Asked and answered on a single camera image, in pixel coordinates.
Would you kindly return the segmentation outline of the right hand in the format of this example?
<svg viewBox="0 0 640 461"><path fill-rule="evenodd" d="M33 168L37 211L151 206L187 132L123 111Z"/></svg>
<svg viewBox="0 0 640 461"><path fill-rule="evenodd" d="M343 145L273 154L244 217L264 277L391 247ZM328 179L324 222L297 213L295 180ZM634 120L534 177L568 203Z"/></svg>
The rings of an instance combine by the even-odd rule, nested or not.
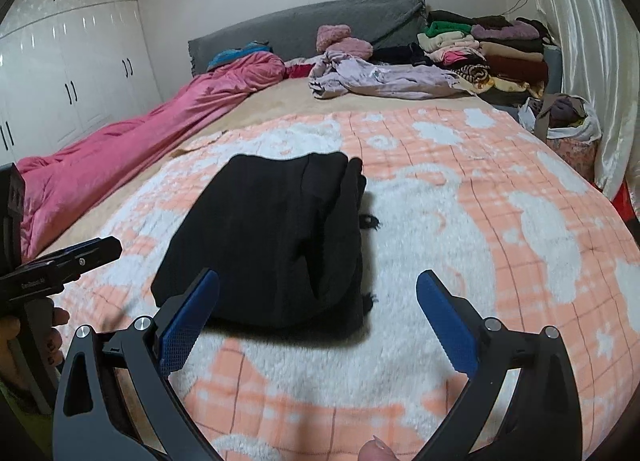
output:
<svg viewBox="0 0 640 461"><path fill-rule="evenodd" d="M398 461L397 455L382 439L373 437L358 452L358 461Z"/></svg>

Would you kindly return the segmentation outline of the left hand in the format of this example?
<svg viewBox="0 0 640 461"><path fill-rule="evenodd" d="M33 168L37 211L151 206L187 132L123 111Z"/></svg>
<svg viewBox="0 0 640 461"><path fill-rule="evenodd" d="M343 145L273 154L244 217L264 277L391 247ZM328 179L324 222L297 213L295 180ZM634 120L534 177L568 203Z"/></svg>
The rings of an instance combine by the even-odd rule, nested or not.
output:
<svg viewBox="0 0 640 461"><path fill-rule="evenodd" d="M55 306L51 309L50 315L50 327L37 335L35 343L40 360L50 367L56 367L64 359L64 354L61 351L63 339L58 327L66 325L70 321L70 313L62 307ZM17 389L28 389L27 380L18 370L14 355L10 350L10 342L17 338L20 331L21 322L16 318L1 318L1 379L16 386Z"/></svg>

